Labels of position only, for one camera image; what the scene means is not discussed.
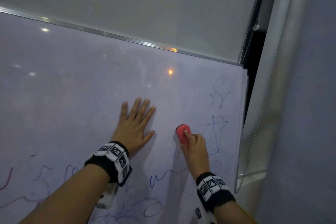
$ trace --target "left hand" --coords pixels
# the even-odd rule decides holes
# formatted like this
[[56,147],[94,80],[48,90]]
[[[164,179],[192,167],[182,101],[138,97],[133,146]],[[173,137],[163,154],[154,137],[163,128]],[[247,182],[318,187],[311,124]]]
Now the left hand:
[[127,148],[130,156],[144,146],[155,134],[155,131],[152,130],[144,136],[145,127],[153,115],[155,107],[152,106],[145,115],[149,99],[145,99],[138,111],[140,102],[141,98],[135,100],[128,117],[126,117],[127,102],[122,104],[119,124],[111,138],[111,141],[121,142]]

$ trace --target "right hand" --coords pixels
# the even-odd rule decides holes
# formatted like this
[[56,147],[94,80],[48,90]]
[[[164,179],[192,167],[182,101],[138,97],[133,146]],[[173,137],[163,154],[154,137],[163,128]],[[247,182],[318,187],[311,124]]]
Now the right hand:
[[189,134],[187,130],[184,131],[185,136],[189,141],[189,149],[181,144],[188,169],[196,181],[197,177],[205,172],[210,172],[209,156],[207,147],[205,146],[205,139],[202,135]]

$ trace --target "whiteboard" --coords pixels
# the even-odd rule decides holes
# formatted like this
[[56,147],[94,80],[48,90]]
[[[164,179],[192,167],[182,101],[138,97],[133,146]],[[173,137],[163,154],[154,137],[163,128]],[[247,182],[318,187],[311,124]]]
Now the whiteboard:
[[206,138],[233,191],[247,85],[241,66],[0,13],[0,219],[17,223],[109,141],[122,101],[149,98],[156,135],[90,223],[190,223],[200,205],[175,128]]

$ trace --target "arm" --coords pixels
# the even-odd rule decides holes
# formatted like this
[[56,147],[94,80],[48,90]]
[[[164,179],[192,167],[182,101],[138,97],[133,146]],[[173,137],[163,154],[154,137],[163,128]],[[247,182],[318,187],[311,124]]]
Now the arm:
[[[144,129],[155,111],[151,107],[145,115],[149,100],[146,99],[138,111],[141,99],[137,98],[129,116],[127,103],[121,108],[119,124],[112,141],[121,142],[130,154],[134,154],[154,135],[144,136]],[[67,180],[42,204],[33,210],[20,224],[85,224],[110,180],[99,166],[88,164]]]
[[[189,141],[189,149],[181,144],[188,169],[196,181],[206,172],[210,172],[209,156],[202,135],[191,135],[184,131]],[[214,215],[218,224],[253,224],[250,218],[240,209],[235,201],[228,201],[214,208]]]

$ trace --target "whiteboard eraser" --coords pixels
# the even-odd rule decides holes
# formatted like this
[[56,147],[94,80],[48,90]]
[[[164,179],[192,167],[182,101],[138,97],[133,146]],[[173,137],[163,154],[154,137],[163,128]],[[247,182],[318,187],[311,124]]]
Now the whiteboard eraser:
[[185,145],[187,148],[189,147],[188,138],[184,135],[184,131],[187,130],[189,134],[191,134],[190,127],[187,124],[181,124],[176,128],[176,134],[180,140],[180,143]]

